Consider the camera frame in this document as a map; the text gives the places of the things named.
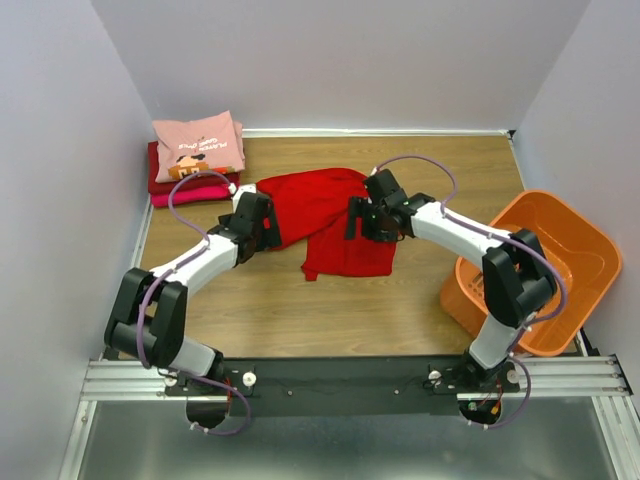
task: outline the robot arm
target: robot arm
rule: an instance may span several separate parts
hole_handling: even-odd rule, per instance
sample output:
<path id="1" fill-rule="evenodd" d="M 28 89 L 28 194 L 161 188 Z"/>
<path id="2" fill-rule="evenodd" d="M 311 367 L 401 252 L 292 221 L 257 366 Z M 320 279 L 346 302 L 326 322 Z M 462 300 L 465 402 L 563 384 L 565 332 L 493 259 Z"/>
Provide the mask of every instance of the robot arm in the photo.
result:
<path id="1" fill-rule="evenodd" d="M 353 237 L 355 219 L 361 217 L 362 235 L 367 238 L 384 242 L 397 241 L 399 236 L 429 240 L 482 271 L 489 315 L 448 383 L 472 387 L 492 380 L 508 358 L 520 329 L 549 302 L 557 288 L 544 265 L 498 238 L 509 237 L 544 257 L 537 237 L 524 229 L 515 234 L 498 230 L 450 210 L 443 215 L 441 203 L 432 197 L 407 197 L 389 170 L 377 172 L 364 183 L 369 198 L 351 199 L 347 238 Z"/>
<path id="2" fill-rule="evenodd" d="M 222 377 L 222 353 L 184 335 L 187 300 L 255 252 L 280 244 L 273 202 L 266 195 L 256 193 L 254 186 L 243 187 L 235 194 L 233 205 L 234 212 L 220 217 L 207 239 L 189 251 L 150 271 L 132 268 L 124 275 L 105 330 L 106 345 L 138 356 L 136 325 L 143 296 L 154 281 L 172 272 L 153 293 L 155 312 L 145 313 L 145 356 L 155 367 Z"/>

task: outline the red cloth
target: red cloth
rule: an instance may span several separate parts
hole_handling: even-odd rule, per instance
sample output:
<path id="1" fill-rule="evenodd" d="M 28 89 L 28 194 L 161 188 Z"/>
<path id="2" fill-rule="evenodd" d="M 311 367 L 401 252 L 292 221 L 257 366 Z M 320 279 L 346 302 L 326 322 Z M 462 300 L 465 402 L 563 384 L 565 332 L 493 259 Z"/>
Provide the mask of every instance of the red cloth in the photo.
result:
<path id="1" fill-rule="evenodd" d="M 213 185 L 211 187 L 194 188 L 193 190 L 182 191 L 182 187 L 173 196 L 173 204 L 180 205 L 183 203 L 201 202 L 204 200 L 224 200 L 231 197 L 229 188 L 226 183 L 223 185 Z M 169 195 L 151 195 L 151 205 L 154 207 L 162 208 L 169 206 Z"/>
<path id="2" fill-rule="evenodd" d="M 158 164 L 158 142 L 151 142 L 148 145 L 147 151 L 149 158 L 149 179 L 147 181 L 147 189 L 152 196 L 153 203 L 154 195 L 166 195 L 168 197 L 169 193 L 171 193 L 171 190 L 176 186 L 177 182 L 156 183 L 156 177 L 158 176 L 158 171 L 160 169 L 160 166 Z M 230 173 L 225 176 L 229 179 L 229 181 L 235 183 L 236 185 L 238 185 L 238 183 L 240 182 L 240 175 L 237 173 Z M 187 192 L 189 190 L 195 190 L 202 187 L 213 187 L 214 185 L 220 185 L 222 183 L 224 183 L 224 181 L 216 175 L 207 175 L 200 178 L 194 178 L 193 180 L 189 180 L 182 187 L 180 187 L 180 191 L 176 194 L 174 200 L 177 200 L 177 195 L 179 195 L 181 192 Z M 179 203 L 186 202 L 176 201 L 175 203 L 176 205 L 178 205 Z"/>
<path id="3" fill-rule="evenodd" d="M 348 168 L 327 168 L 261 180 L 259 191 L 273 199 L 282 246 L 309 237 L 305 277 L 319 273 L 349 277 L 390 275 L 395 243 L 376 243 L 360 235 L 345 240 L 347 208 L 352 196 L 366 197 L 366 177 Z"/>

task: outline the wire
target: wire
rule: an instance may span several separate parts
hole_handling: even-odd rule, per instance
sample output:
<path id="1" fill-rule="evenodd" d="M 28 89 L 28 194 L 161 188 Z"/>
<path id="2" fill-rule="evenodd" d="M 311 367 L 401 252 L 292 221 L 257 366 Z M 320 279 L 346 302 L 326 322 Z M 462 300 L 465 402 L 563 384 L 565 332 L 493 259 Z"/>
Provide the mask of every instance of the wire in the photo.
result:
<path id="1" fill-rule="evenodd" d="M 531 325 L 534 325 L 536 323 L 540 323 L 540 322 L 544 322 L 546 320 L 549 320 L 551 318 L 556 317 L 557 315 L 559 315 L 564 308 L 567 305 L 567 299 L 569 297 L 569 293 L 567 291 L 567 286 L 564 282 L 564 280 L 562 279 L 562 275 L 560 275 L 560 272 L 558 272 L 558 270 L 551 265 L 551 263 L 542 255 L 540 255 L 538 252 L 536 252 L 535 250 L 533 250 L 531 247 L 524 245 L 516 240 L 513 240 L 510 237 L 505 237 L 496 233 L 493 233 L 489 230 L 486 230 L 482 227 L 479 227 L 477 225 L 471 224 L 469 222 L 466 222 L 460 218 L 458 218 L 455 215 L 452 215 L 451 213 L 449 213 L 446 209 L 446 205 L 447 203 L 458 193 L 458 182 L 456 180 L 455 175 L 453 174 L 453 172 L 451 170 L 449 170 L 449 168 L 447 168 L 443 163 L 440 163 L 437 160 L 434 160 L 432 158 L 426 157 L 424 155 L 413 155 L 413 154 L 409 154 L 409 155 L 399 155 L 397 157 L 392 157 L 389 158 L 388 160 L 385 160 L 384 162 L 382 162 L 381 164 L 379 164 L 378 166 L 376 166 L 373 169 L 372 174 L 375 174 L 378 170 L 380 170 L 382 167 L 388 165 L 391 162 L 395 162 L 397 160 L 403 160 L 403 159 L 408 159 L 408 158 L 416 158 L 418 160 L 424 160 L 425 162 L 429 162 L 432 165 L 435 165 L 436 167 L 440 168 L 440 170 L 442 170 L 444 173 L 447 174 L 447 176 L 449 177 L 449 179 L 451 180 L 451 183 L 453 185 L 453 189 L 451 191 L 451 193 L 440 203 L 440 212 L 442 213 L 442 216 L 450 221 L 452 221 L 453 223 L 460 225 L 461 227 L 467 228 L 468 230 L 471 230 L 472 232 L 478 233 L 480 235 L 484 235 L 486 237 L 489 238 L 495 238 L 498 241 L 501 241 L 503 243 L 507 243 L 513 247 L 519 248 L 520 250 L 526 252 L 527 254 L 531 255 L 533 258 L 535 258 L 538 262 L 542 263 L 545 268 L 547 268 L 554 276 L 556 283 L 558 284 L 558 287 L 560 289 L 560 303 L 558 304 L 558 306 L 551 312 L 548 313 L 546 315 L 543 315 L 541 317 L 536 317 L 528 322 L 526 322 L 525 324 L 522 325 L 523 329 L 526 329 L 527 327 L 530 327 Z M 519 334 L 519 338 L 518 341 L 520 340 L 520 338 L 522 338 L 522 335 L 524 335 L 524 330 L 522 330 L 521 334 Z M 512 344 L 511 349 L 515 348 L 515 345 L 517 345 L 517 341 Z"/>
<path id="2" fill-rule="evenodd" d="M 502 385 L 500 385 L 500 380 L 496 380 L 496 387 L 498 387 L 498 394 L 499 394 L 499 399 L 502 398 Z M 494 393 L 493 392 L 489 392 L 487 394 L 486 397 L 484 397 L 484 399 L 478 404 L 478 407 L 481 407 L 482 405 L 484 405 L 485 403 L 487 403 L 489 401 L 489 399 L 491 397 L 493 397 Z"/>
<path id="3" fill-rule="evenodd" d="M 527 378 L 527 388 L 524 393 L 524 398 L 522 399 L 522 403 L 520 403 L 516 411 L 513 412 L 511 415 L 509 415 L 508 418 L 502 421 L 499 421 L 497 423 L 494 423 L 493 425 L 482 425 L 482 427 L 485 428 L 486 430 L 495 430 L 496 428 L 506 427 L 507 425 L 512 423 L 516 418 L 522 415 L 522 412 L 524 412 L 524 409 L 526 408 L 527 404 L 529 403 L 529 399 L 531 398 L 532 384 L 531 384 L 531 373 L 529 373 L 529 369 L 526 367 L 524 363 L 522 363 L 520 359 L 516 357 L 511 357 L 511 361 L 522 369 L 522 371 L 524 372 L 524 376 Z"/>
<path id="4" fill-rule="evenodd" d="M 504 389 L 502 388 L 502 384 L 500 383 L 500 380 L 498 380 L 497 383 L 498 383 L 498 388 L 500 389 L 500 395 L 498 396 L 498 402 L 496 403 L 496 406 L 500 407 L 500 403 L 502 402 L 502 397 L 504 395 Z"/>
<path id="5" fill-rule="evenodd" d="M 155 291 L 158 288 L 158 286 L 164 280 L 166 280 L 167 277 L 169 277 L 171 274 L 175 273 L 178 269 L 184 267 L 189 262 L 191 262 L 191 261 L 195 260 L 196 258 L 198 258 L 200 255 L 202 255 L 204 252 L 206 252 L 209 249 L 210 245 L 211 245 L 211 241 L 209 240 L 209 235 L 207 235 L 207 232 L 205 232 L 203 229 L 198 227 L 196 224 L 188 221 L 186 218 L 184 218 L 182 215 L 180 215 L 176 211 L 176 209 L 175 209 L 175 207 L 173 205 L 173 197 L 176 194 L 176 192 L 178 190 L 180 190 L 180 188 L 185 183 L 193 180 L 196 177 L 208 176 L 208 175 L 215 175 L 217 177 L 222 178 L 227 183 L 227 185 L 229 187 L 229 192 L 231 194 L 234 194 L 235 191 L 236 191 L 236 186 L 233 183 L 231 183 L 227 177 L 225 177 L 224 175 L 222 175 L 222 174 L 220 174 L 218 172 L 214 172 L 214 171 L 204 171 L 204 172 L 193 173 L 193 174 L 191 174 L 191 175 L 189 175 L 187 177 L 184 177 L 182 180 L 180 180 L 176 184 L 176 186 L 173 187 L 173 189 L 171 190 L 171 193 L 169 194 L 169 211 L 176 218 L 176 220 L 178 220 L 180 223 L 182 223 L 182 224 L 186 225 L 187 227 L 190 227 L 193 230 L 195 230 L 196 232 L 198 232 L 202 236 L 203 240 L 205 241 L 205 245 L 203 245 L 202 248 L 200 248 L 196 252 L 192 253 L 188 257 L 186 257 L 186 258 L 182 259 L 181 261 L 179 261 L 178 263 L 176 263 L 176 265 L 173 268 L 167 270 L 166 272 L 162 273 L 160 276 L 156 277 L 156 279 L 151 283 L 151 285 L 149 285 L 149 288 L 147 288 L 147 291 L 145 292 L 144 297 L 142 298 L 142 302 L 140 303 L 140 309 L 138 311 L 138 321 L 136 323 L 136 349 L 137 349 L 137 353 L 138 353 L 138 359 L 142 363 L 142 366 L 144 368 L 146 368 L 146 369 L 151 368 L 151 365 L 149 364 L 149 361 L 147 360 L 147 356 L 146 356 L 145 351 L 144 351 L 144 341 L 143 341 L 144 320 L 145 320 L 145 314 L 146 314 L 147 308 L 149 308 L 149 305 L 151 304 L 151 299 L 153 297 L 153 294 L 155 293 Z M 204 433 L 206 433 L 208 435 L 226 437 L 226 436 L 235 435 L 235 434 L 241 432 L 242 430 L 244 430 L 251 423 L 251 405 L 249 404 L 249 401 L 247 400 L 247 397 L 245 397 L 242 393 L 240 393 L 234 387 L 232 387 L 231 385 L 227 385 L 226 383 L 218 382 L 216 380 L 211 380 L 211 379 L 206 378 L 206 377 L 200 377 L 200 376 L 197 376 L 197 375 L 193 375 L 193 374 L 191 374 L 189 372 L 183 372 L 183 373 L 186 374 L 192 380 L 195 380 L 196 382 L 204 383 L 204 384 L 210 385 L 212 387 L 222 388 L 222 389 L 226 390 L 227 392 L 231 393 L 232 395 L 235 395 L 236 397 L 238 397 L 240 399 L 240 401 L 244 404 L 245 408 L 246 408 L 246 415 L 245 415 L 245 418 L 244 418 L 244 422 L 242 423 L 242 425 L 240 425 L 239 427 L 234 428 L 232 430 L 219 432 L 219 431 L 216 431 L 216 430 L 211 430 L 211 429 L 202 427 L 202 426 L 198 425 L 197 423 L 192 424 L 191 425 L 192 428 L 195 428 L 195 429 L 198 429 L 200 431 L 203 431 Z"/>
<path id="6" fill-rule="evenodd" d="M 225 431 L 222 431 L 222 432 L 218 432 L 216 430 L 211 430 L 209 428 L 202 427 L 202 426 L 198 425 L 197 423 L 192 423 L 191 424 L 192 428 L 194 428 L 196 430 L 200 430 L 201 432 L 204 432 L 207 435 L 215 435 L 217 437 L 229 437 L 231 435 L 236 435 L 236 434 L 240 433 L 242 430 L 244 430 L 245 428 L 247 428 L 249 426 L 249 424 L 251 423 L 251 405 L 249 404 L 249 400 L 247 400 L 247 397 L 245 397 L 243 394 L 241 394 L 234 387 L 232 387 L 231 385 L 227 385 L 226 383 L 217 382 L 215 380 L 211 380 L 210 378 L 198 377 L 198 376 L 195 376 L 195 375 L 189 375 L 189 377 L 191 377 L 193 380 L 195 380 L 197 382 L 206 383 L 207 385 L 211 385 L 212 387 L 223 388 L 227 392 L 229 392 L 229 393 L 235 395 L 236 397 L 238 397 L 240 399 L 240 401 L 242 401 L 242 403 L 244 404 L 244 407 L 246 409 L 246 414 L 244 416 L 244 422 L 242 422 L 242 425 L 240 425 L 239 427 L 236 427 L 236 428 L 234 428 L 232 430 L 225 430 Z"/>

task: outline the gray wall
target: gray wall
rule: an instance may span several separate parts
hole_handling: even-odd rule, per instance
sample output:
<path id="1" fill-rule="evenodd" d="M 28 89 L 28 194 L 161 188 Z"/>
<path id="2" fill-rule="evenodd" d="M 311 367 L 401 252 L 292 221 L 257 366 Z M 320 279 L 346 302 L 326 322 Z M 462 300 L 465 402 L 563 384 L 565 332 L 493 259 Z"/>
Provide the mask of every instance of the gray wall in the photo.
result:
<path id="1" fill-rule="evenodd" d="M 640 388 L 640 2 L 587 9 L 515 137 L 527 187 L 560 194 L 620 246 L 624 267 L 586 331 Z"/>
<path id="2" fill-rule="evenodd" d="M 150 119 L 86 0 L 0 7 L 0 477 L 57 478 L 131 256 Z"/>
<path id="3" fill-rule="evenodd" d="M 515 128 L 588 0 L 93 0 L 153 118 Z"/>

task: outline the orange plastic basket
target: orange plastic basket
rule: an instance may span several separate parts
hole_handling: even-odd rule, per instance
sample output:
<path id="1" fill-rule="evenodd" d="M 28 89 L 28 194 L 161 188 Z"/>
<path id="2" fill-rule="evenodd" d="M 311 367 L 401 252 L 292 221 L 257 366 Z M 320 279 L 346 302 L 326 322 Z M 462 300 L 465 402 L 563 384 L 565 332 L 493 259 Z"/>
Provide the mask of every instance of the orange plastic basket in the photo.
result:
<path id="1" fill-rule="evenodd" d="M 533 327 L 519 346 L 534 355 L 558 355 L 620 273 L 620 253 L 598 228 L 554 195 L 538 190 L 521 193 L 492 222 L 496 228 L 536 233 L 545 255 L 558 269 L 569 291 L 565 310 Z M 474 337 L 487 317 L 482 272 L 458 258 L 453 273 L 440 290 L 440 304 Z M 541 311 L 553 310 L 560 293 Z"/>

